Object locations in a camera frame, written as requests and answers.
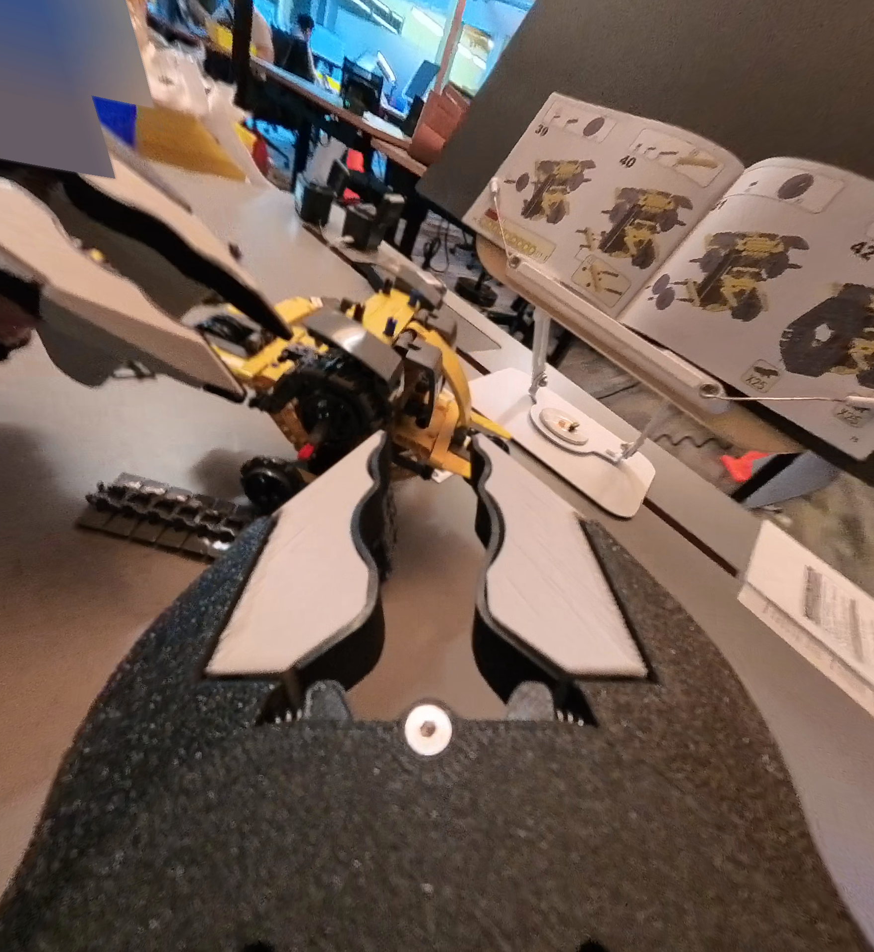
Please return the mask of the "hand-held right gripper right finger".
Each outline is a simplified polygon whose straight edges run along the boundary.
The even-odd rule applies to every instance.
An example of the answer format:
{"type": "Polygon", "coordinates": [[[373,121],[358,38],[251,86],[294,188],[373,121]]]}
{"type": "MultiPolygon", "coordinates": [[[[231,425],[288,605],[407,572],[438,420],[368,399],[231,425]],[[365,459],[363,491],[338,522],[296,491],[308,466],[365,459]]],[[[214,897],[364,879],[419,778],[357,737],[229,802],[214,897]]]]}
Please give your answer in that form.
{"type": "Polygon", "coordinates": [[[597,721],[585,686],[644,682],[649,660],[586,520],[490,437],[470,458],[478,671],[510,719],[597,721]]]}

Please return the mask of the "brown cardboard box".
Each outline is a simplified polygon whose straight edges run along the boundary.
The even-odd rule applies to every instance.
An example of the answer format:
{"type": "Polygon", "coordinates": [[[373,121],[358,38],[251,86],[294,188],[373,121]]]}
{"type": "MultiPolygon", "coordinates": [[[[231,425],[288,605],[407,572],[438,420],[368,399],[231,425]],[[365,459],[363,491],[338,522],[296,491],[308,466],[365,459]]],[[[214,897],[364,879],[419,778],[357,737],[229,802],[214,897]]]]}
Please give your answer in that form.
{"type": "Polygon", "coordinates": [[[470,98],[453,83],[431,90],[411,136],[408,155],[424,166],[431,165],[463,122],[469,106],[470,98]]]}

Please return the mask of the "black computer monitor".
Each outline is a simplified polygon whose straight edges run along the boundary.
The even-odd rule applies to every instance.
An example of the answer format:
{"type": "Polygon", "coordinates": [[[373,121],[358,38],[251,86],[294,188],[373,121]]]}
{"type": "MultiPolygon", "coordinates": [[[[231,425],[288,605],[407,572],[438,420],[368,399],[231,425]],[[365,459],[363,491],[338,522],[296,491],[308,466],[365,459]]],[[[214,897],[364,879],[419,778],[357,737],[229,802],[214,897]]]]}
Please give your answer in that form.
{"type": "Polygon", "coordinates": [[[368,69],[348,57],[342,65],[340,96],[344,108],[352,114],[378,115],[384,76],[376,69],[368,69]]]}

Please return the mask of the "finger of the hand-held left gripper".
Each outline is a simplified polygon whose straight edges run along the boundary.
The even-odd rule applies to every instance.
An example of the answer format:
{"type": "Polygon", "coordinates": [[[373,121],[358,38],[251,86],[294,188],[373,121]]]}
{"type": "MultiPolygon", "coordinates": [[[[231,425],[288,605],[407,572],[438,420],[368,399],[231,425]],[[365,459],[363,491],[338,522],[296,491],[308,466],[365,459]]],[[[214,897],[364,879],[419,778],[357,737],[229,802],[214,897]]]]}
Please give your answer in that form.
{"type": "Polygon", "coordinates": [[[245,388],[203,336],[97,261],[50,207],[0,178],[0,268],[41,288],[37,333],[66,375],[100,386],[122,363],[242,403],[245,388]]]}
{"type": "Polygon", "coordinates": [[[194,238],[177,230],[161,211],[108,195],[79,173],[64,175],[64,191],[74,206],[98,225],[150,248],[185,278],[216,293],[274,338],[291,338],[287,323],[238,268],[228,247],[192,214],[186,215],[187,223],[201,228],[194,238]]]}

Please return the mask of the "dark grey divider panel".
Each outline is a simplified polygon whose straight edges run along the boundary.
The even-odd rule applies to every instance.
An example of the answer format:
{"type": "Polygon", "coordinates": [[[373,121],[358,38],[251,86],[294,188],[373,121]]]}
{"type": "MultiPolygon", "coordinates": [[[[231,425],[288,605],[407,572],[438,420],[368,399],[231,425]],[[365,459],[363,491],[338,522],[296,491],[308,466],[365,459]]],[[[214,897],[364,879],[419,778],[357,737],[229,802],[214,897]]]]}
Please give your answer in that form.
{"type": "MultiPolygon", "coordinates": [[[[537,2],[424,196],[467,225],[553,93],[695,133],[744,168],[800,158],[874,182],[874,2],[537,2]]],[[[852,460],[765,406],[727,414],[761,420],[744,445],[794,441],[874,485],[874,454],[852,460]]]]}

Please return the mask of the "black power adapter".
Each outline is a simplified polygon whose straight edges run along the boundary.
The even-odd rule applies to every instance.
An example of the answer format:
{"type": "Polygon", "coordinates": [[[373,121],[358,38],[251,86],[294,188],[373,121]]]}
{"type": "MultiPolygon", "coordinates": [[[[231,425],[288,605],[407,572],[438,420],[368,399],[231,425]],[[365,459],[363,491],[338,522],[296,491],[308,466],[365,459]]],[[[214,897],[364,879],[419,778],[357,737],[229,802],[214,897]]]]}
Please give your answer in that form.
{"type": "Polygon", "coordinates": [[[305,177],[297,181],[295,188],[297,215],[302,222],[313,228],[323,230],[327,226],[336,199],[336,190],[328,184],[305,177]]]}
{"type": "Polygon", "coordinates": [[[405,198],[397,192],[384,194],[377,204],[359,202],[348,206],[342,231],[344,244],[353,251],[376,251],[383,239],[396,230],[405,207],[405,198]]]}

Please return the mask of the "blue plastic bin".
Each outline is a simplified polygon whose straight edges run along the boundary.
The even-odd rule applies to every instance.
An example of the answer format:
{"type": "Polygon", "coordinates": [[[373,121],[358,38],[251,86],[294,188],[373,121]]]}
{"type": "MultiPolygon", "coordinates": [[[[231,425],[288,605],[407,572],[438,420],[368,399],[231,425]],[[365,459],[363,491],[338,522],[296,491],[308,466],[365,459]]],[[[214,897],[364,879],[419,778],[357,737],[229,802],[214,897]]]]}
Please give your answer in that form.
{"type": "Polygon", "coordinates": [[[134,104],[93,97],[101,126],[130,148],[136,146],[137,107],[134,104]]]}

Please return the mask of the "yellow storage bin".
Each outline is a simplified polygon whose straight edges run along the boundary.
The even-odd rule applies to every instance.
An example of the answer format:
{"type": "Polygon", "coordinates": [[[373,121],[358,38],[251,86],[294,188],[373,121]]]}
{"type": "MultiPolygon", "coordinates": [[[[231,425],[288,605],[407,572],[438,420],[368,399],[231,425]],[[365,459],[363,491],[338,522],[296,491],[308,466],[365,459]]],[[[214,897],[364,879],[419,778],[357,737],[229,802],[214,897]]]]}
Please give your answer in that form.
{"type": "Polygon", "coordinates": [[[171,168],[248,180],[199,118],[164,106],[136,108],[135,149],[143,158],[171,168]]]}

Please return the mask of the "yellow toy brick vehicle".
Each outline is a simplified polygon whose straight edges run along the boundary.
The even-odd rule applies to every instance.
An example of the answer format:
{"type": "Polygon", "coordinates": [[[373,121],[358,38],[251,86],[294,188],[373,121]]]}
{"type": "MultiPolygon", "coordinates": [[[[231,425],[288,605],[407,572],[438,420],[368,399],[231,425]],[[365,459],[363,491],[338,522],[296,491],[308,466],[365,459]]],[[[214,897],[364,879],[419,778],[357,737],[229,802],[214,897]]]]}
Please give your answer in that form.
{"type": "Polygon", "coordinates": [[[470,442],[478,434],[509,450],[510,434],[473,406],[455,315],[432,297],[387,281],[361,303],[294,297],[276,312],[291,330],[289,340],[253,328],[235,310],[197,326],[250,392],[250,406],[270,417],[296,451],[293,462],[258,456],[242,465],[243,493],[260,514],[275,512],[348,455],[330,466],[313,460],[289,383],[302,361],[325,351],[346,351],[387,384],[390,417],[377,432],[391,440],[398,478],[431,479],[443,471],[468,479],[470,442]]]}

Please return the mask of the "white printed paper sheet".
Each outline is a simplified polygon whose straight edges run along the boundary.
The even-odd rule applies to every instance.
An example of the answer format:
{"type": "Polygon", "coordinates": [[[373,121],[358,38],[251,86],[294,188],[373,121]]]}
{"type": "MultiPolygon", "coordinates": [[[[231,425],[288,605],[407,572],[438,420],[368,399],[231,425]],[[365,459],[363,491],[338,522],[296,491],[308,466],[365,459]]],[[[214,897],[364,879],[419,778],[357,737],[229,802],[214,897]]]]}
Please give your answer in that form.
{"type": "Polygon", "coordinates": [[[874,599],[761,522],[738,601],[874,719],[874,599]]]}

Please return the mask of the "red plastic object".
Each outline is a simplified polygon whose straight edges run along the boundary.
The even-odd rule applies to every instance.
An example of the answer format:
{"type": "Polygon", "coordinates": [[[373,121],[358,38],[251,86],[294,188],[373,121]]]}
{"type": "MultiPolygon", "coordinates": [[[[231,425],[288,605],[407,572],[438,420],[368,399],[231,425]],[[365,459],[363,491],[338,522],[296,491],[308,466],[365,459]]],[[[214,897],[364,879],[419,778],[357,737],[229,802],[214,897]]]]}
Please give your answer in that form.
{"type": "Polygon", "coordinates": [[[763,465],[772,455],[760,450],[748,450],[738,456],[722,455],[719,461],[732,482],[740,485],[750,480],[756,468],[763,465]]]}

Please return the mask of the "white book stand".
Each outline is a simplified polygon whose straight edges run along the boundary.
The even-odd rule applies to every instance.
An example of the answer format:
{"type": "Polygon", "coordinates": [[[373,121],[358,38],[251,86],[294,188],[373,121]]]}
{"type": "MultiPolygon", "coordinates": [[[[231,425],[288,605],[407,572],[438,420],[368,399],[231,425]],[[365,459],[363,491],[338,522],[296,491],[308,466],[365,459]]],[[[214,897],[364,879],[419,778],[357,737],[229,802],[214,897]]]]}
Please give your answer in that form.
{"type": "Polygon", "coordinates": [[[568,283],[551,270],[518,251],[505,235],[502,222],[502,183],[491,178],[491,208],[500,229],[506,273],[516,279],[520,292],[544,298],[535,318],[529,374],[518,374],[505,384],[503,373],[492,373],[493,389],[482,396],[491,399],[491,410],[502,411],[517,443],[539,461],[562,475],[588,499],[611,515],[629,519],[645,503],[656,470],[642,452],[671,411],[693,409],[709,416],[723,415],[736,407],[752,404],[777,411],[782,405],[830,404],[850,413],[874,415],[874,394],[850,392],[842,396],[735,396],[724,384],[673,351],[652,344],[597,307],[586,302],[568,283]],[[541,396],[547,386],[547,352],[550,323],[555,320],[638,380],[656,385],[662,404],[637,435],[630,440],[615,437],[585,412],[563,398],[541,396]]]}

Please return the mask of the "grey toy track strip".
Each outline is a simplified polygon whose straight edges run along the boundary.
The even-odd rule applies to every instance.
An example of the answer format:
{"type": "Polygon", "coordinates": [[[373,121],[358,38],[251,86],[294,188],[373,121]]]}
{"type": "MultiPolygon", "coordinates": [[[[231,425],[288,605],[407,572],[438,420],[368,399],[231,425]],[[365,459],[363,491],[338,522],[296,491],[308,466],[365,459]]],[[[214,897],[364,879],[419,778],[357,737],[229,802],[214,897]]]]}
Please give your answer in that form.
{"type": "Polygon", "coordinates": [[[346,351],[333,349],[302,361],[289,383],[315,461],[330,466],[388,423],[387,384],[346,351]]]}
{"type": "Polygon", "coordinates": [[[369,551],[379,571],[381,583],[392,574],[397,541],[396,498],[391,480],[392,451],[385,438],[375,457],[372,475],[374,491],[367,516],[369,551]]]}
{"type": "Polygon", "coordinates": [[[248,505],[124,472],[86,494],[75,528],[212,562],[256,519],[248,505]]]}

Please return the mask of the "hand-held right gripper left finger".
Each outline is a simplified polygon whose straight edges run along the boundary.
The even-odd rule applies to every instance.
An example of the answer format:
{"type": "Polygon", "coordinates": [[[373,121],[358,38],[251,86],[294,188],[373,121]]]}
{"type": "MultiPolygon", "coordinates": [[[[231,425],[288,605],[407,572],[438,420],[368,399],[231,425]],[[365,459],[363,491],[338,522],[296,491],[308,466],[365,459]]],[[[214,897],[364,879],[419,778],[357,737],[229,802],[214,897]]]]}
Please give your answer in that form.
{"type": "Polygon", "coordinates": [[[388,438],[376,432],[282,506],[205,675],[350,689],[383,652],[388,438]]]}

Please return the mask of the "open instruction booklet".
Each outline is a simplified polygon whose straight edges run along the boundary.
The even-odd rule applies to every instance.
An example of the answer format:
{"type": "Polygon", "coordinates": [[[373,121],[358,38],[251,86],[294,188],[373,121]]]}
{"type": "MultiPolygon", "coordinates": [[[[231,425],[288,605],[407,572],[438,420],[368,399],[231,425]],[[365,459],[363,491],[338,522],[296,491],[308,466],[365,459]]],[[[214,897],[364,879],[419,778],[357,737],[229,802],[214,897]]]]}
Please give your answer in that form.
{"type": "Polygon", "coordinates": [[[874,454],[874,182],[553,93],[465,223],[708,413],[874,454]]]}

